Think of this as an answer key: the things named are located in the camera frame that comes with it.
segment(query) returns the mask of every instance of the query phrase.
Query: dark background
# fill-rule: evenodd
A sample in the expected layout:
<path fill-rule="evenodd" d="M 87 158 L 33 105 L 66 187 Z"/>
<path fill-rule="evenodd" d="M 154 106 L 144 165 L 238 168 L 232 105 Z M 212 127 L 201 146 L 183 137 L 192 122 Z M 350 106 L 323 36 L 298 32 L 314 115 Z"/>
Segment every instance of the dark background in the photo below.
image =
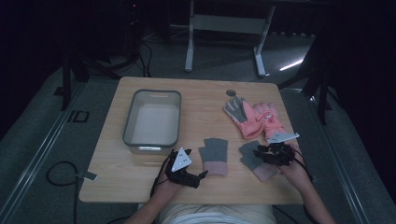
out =
<path fill-rule="evenodd" d="M 222 7 L 216 6 L 222 10 L 216 12 L 265 18 L 267 7 L 257 7 L 257 2 L 237 10 L 233 4 L 222 3 Z M 211 1 L 202 1 L 196 10 L 210 14 L 214 6 Z M 184 0 L 7 0 L 0 8 L 1 137 L 44 80 L 62 65 L 69 50 L 105 62 L 113 55 L 134 55 L 138 52 L 134 41 L 139 40 L 145 24 L 169 39 L 169 24 L 188 24 L 189 16 L 189 1 Z M 390 143 L 396 136 L 392 113 L 395 13 L 394 3 L 387 0 L 333 1 L 325 7 L 316 2 L 309 6 L 281 4 L 271 25 L 271 31 L 278 34 L 317 36 L 302 67 L 331 69 L 330 84 L 393 200 L 396 155 Z"/>

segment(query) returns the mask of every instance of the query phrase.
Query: person's hand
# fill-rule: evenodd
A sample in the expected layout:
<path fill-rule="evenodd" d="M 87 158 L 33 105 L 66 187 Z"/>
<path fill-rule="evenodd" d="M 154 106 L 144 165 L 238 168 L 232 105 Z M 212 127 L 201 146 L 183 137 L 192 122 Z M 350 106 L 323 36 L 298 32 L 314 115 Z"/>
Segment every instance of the person's hand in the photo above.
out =
<path fill-rule="evenodd" d="M 168 180 L 168 176 L 165 174 L 165 169 L 168 162 L 169 161 L 166 162 L 165 166 L 163 167 L 163 171 L 160 173 L 153 197 L 158 197 L 162 200 L 166 200 L 169 203 L 183 186 Z"/>
<path fill-rule="evenodd" d="M 301 153 L 301 150 L 296 145 L 290 145 L 294 150 Z M 304 164 L 303 157 L 294 152 L 294 158 Z M 297 190 L 304 189 L 307 185 L 311 184 L 311 180 L 309 179 L 309 175 L 306 170 L 299 164 L 297 161 L 293 161 L 289 166 L 278 166 L 277 167 L 280 172 L 289 180 L 289 182 L 297 188 Z"/>

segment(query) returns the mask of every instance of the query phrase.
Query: black device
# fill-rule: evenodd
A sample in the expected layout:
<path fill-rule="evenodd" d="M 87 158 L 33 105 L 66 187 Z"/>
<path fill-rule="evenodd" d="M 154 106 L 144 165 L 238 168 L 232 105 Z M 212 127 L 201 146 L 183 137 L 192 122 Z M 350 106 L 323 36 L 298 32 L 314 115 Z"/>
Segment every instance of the black device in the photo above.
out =
<path fill-rule="evenodd" d="M 294 160 L 294 150 L 285 143 L 271 143 L 269 146 L 257 146 L 258 150 L 253 150 L 256 157 L 268 164 L 282 166 L 290 165 Z"/>
<path fill-rule="evenodd" d="M 185 152 L 187 155 L 190 155 L 191 149 L 186 149 Z M 180 170 L 173 172 L 172 166 L 175 163 L 176 157 L 177 157 L 177 151 L 172 149 L 169 155 L 169 162 L 165 169 L 165 174 L 168 176 L 168 179 L 176 184 L 197 189 L 198 186 L 200 185 L 201 179 L 204 179 L 206 177 L 207 171 L 204 171 L 198 175 L 192 175 L 187 172 L 187 167 L 189 166 L 186 166 L 181 168 Z"/>

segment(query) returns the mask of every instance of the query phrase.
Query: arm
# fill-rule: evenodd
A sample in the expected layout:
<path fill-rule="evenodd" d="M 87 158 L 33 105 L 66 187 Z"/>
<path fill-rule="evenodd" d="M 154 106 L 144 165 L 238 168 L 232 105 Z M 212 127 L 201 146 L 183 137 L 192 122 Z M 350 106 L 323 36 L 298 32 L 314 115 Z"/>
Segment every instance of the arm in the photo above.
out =
<path fill-rule="evenodd" d="M 297 146 L 291 145 L 291 147 L 300 152 Z M 304 163 L 303 158 L 298 153 L 295 154 L 295 159 Z M 315 190 L 305 169 L 298 162 L 293 161 L 289 166 L 281 166 L 278 168 L 300 192 L 306 210 L 316 222 L 321 224 L 336 223 L 326 205 L 321 200 L 318 192 Z"/>
<path fill-rule="evenodd" d="M 158 216 L 161 210 L 163 210 L 165 206 L 172 201 L 174 196 L 177 194 L 177 191 L 182 187 L 179 184 L 175 184 L 167 180 L 167 176 L 164 171 L 161 173 L 158 183 L 160 184 L 155 189 L 152 197 L 139 210 L 137 210 L 131 217 L 129 217 L 125 221 L 126 224 L 152 223 L 155 217 Z"/>

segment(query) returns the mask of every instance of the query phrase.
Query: person's right hand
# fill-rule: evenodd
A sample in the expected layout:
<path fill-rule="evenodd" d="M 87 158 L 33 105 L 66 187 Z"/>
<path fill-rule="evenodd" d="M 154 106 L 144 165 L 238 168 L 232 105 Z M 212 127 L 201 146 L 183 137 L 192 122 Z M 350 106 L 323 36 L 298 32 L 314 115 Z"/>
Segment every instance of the person's right hand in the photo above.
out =
<path fill-rule="evenodd" d="M 290 145 L 294 150 L 301 153 L 301 150 L 296 145 Z M 304 164 L 303 157 L 294 152 L 294 158 Z M 299 164 L 297 161 L 292 161 L 290 165 L 283 165 L 277 167 L 280 172 L 289 180 L 289 182 L 297 188 L 297 190 L 301 191 L 305 189 L 307 186 L 311 185 L 311 180 L 309 179 L 309 175 L 306 170 Z"/>

